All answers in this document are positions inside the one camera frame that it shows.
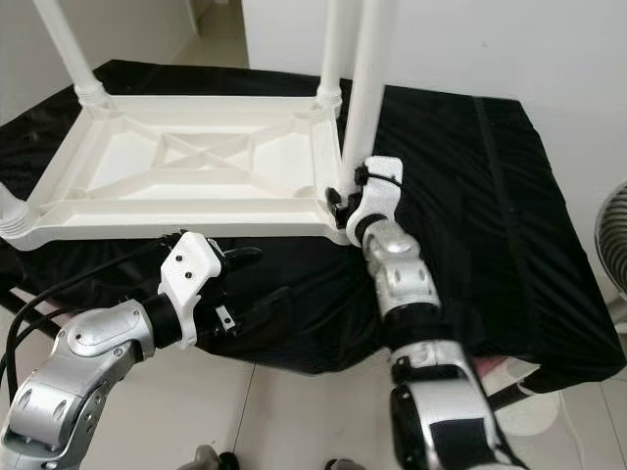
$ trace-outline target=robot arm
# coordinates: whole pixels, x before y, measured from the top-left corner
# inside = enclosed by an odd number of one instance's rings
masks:
[[[374,279],[396,388],[395,453],[408,470],[524,468],[509,449],[481,382],[442,315],[416,240],[394,221],[402,164],[371,157],[362,200],[347,223]]]
[[[0,435],[0,470],[78,469],[112,387],[155,348],[195,344],[194,306],[227,264],[212,241],[185,233],[162,265],[159,296],[69,321],[18,390]],[[220,296],[211,296],[217,297],[210,299],[217,303],[212,330],[232,332],[235,322]]]

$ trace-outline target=black fabric cover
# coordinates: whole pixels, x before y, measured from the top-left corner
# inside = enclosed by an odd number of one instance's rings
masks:
[[[256,70],[111,61],[96,70],[112,94],[315,93],[317,78]],[[351,83],[342,83],[345,104]],[[340,138],[347,106],[338,120]],[[0,180],[26,198],[79,112],[70,88],[0,128]],[[422,246],[455,336],[475,355],[542,365],[526,386],[546,392],[605,379],[625,360],[542,142],[515,101],[388,86],[375,154],[404,161],[397,219]],[[3,276],[40,291],[142,241],[4,245]],[[199,346],[306,373],[342,370],[382,344],[374,290],[359,250],[318,238],[219,240],[264,259],[227,279],[238,340]],[[145,298],[163,254],[76,286],[62,300],[106,306]]]

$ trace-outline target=white wall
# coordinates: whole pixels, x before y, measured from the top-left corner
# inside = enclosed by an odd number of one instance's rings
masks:
[[[186,0],[62,0],[89,63],[168,63],[192,37]],[[0,123],[71,83],[31,0],[0,0]]]
[[[322,0],[243,4],[251,69],[319,74]],[[595,217],[627,179],[626,22],[619,0],[399,0],[390,59],[391,84],[522,101],[596,272]]]

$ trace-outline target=cable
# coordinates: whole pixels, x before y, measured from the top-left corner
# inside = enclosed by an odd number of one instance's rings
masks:
[[[82,274],[78,274],[75,277],[66,279],[63,282],[46,289],[44,292],[42,292],[37,297],[32,299],[28,304],[23,306],[20,309],[20,311],[16,313],[16,316],[13,322],[11,323],[11,327],[9,328],[9,333],[7,335],[7,347],[5,350],[5,356],[6,356],[6,363],[7,363],[7,383],[9,387],[9,402],[13,402],[13,399],[15,398],[15,395],[18,392],[18,373],[17,373],[17,368],[16,368],[16,356],[15,356],[16,347],[17,347],[16,342],[17,342],[18,332],[20,331],[20,327],[22,325],[22,321],[24,320],[24,318],[26,317],[29,311],[32,311],[41,302],[64,291],[70,286],[73,286],[74,284],[84,281],[85,279],[92,277],[104,271],[105,269],[109,269],[110,267],[113,267],[117,264],[125,262],[129,259],[135,258],[139,255],[144,255],[146,253],[149,253],[153,250],[156,250],[157,248],[161,246],[166,246],[167,241],[171,237],[178,237],[178,236],[179,234],[162,237],[159,240],[155,240],[147,245],[144,245],[143,247],[137,248],[126,255],[122,255],[118,258],[112,259],[111,261],[105,262],[104,264],[101,264],[100,266],[90,269],[89,271],[84,272]]]
[[[368,173],[367,176],[369,178],[374,178],[374,179],[380,179],[382,181],[387,181],[388,183],[394,184],[395,186],[400,188],[402,191],[405,191],[405,188],[403,187],[403,185],[401,183],[399,183],[396,179],[391,178],[390,176],[383,176],[382,174],[376,174],[376,173]]]
[[[20,308],[26,305],[22,299],[11,292],[11,288],[0,286],[0,306],[3,306],[11,313],[19,311]],[[31,310],[30,314],[25,318],[28,323],[33,323],[39,320],[43,315],[37,310]],[[59,327],[54,322],[40,323],[39,330],[48,338],[54,338],[59,333]]]
[[[65,313],[69,313],[71,311],[74,311],[76,313],[82,313],[84,310],[74,309],[73,307],[64,306],[61,308],[57,308],[55,311],[48,313],[46,315],[41,315],[41,318],[39,318],[36,321],[33,321],[30,325],[28,325],[27,328],[25,328],[22,332],[20,332],[20,335],[18,336],[16,340],[16,347],[18,347],[28,337],[28,335],[30,335],[30,333],[39,329],[39,327],[43,325],[44,323],[51,321],[53,318],[56,318],[57,316],[63,315]],[[3,354],[2,358],[0,359],[0,384],[2,384],[2,378],[4,376],[4,372],[6,368],[7,368],[7,355]]]

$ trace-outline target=floor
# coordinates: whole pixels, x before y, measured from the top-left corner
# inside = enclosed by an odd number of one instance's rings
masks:
[[[213,5],[200,35],[175,62],[247,67],[241,9]],[[0,341],[10,321],[0,311]],[[43,360],[50,342],[33,335],[22,348],[22,377]],[[391,443],[386,354],[338,374],[306,377],[210,356],[195,349],[158,352],[137,365],[111,394],[84,470],[172,470],[196,446],[235,450],[243,470],[320,470],[350,456],[371,470],[397,470]],[[0,390],[0,416],[7,412]],[[583,384],[532,398],[499,414],[508,440],[534,470],[627,470],[627,371],[602,384]],[[518,417],[545,413],[546,430],[521,436]]]

